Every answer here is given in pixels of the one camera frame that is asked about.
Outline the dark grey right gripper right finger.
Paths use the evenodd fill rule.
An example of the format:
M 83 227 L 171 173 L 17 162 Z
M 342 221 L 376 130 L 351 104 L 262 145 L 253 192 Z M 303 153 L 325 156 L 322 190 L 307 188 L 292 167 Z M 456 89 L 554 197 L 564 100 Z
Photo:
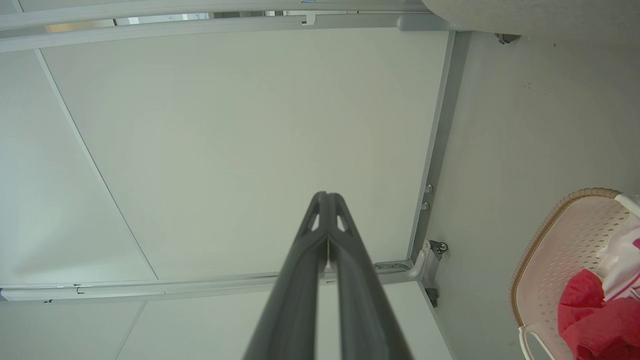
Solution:
M 330 193 L 328 201 L 343 360 L 413 359 L 345 199 Z

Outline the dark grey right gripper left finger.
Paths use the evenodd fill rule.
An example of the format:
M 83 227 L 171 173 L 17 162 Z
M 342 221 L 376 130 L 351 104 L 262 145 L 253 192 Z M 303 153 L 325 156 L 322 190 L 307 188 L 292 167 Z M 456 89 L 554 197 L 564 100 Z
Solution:
M 245 360 L 313 360 L 319 278 L 328 260 L 329 195 L 314 194 L 266 306 Z

